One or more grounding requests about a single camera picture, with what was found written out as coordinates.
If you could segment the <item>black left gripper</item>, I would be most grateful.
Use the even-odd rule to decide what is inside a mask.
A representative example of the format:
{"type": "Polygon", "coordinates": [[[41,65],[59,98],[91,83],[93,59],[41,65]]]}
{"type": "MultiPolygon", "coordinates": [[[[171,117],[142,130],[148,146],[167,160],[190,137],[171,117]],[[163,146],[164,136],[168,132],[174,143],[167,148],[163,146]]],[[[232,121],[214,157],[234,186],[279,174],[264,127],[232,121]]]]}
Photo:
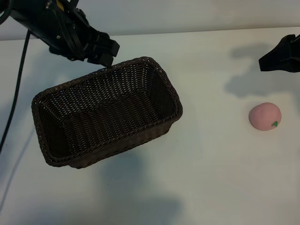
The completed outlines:
{"type": "Polygon", "coordinates": [[[52,54],[70,61],[110,67],[120,45],[90,26],[78,8],[23,8],[22,25],[49,46],[52,54]]]}

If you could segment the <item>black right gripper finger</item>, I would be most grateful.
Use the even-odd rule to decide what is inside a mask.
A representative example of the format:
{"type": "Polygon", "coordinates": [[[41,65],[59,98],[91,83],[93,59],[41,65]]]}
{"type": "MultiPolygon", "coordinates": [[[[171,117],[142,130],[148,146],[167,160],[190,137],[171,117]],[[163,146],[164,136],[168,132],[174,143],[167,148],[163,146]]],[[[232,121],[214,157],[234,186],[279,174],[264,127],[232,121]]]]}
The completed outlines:
{"type": "Polygon", "coordinates": [[[278,45],[266,55],[282,58],[300,58],[300,36],[292,34],[283,37],[278,45]]]}
{"type": "Polygon", "coordinates": [[[268,71],[286,71],[286,72],[299,72],[300,71],[300,59],[298,57],[274,57],[263,56],[259,59],[260,70],[263,72],[268,71]]]}

